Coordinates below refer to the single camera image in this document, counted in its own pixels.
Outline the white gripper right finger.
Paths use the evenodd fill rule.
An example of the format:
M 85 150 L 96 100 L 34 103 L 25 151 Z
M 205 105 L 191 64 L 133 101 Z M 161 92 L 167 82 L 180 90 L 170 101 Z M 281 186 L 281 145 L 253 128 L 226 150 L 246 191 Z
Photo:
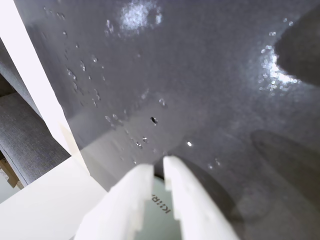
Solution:
M 183 240 L 239 239 L 217 204 L 180 158 L 165 156 L 163 173 Z

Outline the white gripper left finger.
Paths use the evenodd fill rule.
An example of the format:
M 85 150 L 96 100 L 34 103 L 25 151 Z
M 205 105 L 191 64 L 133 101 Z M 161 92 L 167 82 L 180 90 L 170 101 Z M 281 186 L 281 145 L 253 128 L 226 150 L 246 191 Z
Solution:
M 133 240 L 152 197 L 154 167 L 135 166 L 84 217 L 75 240 Z

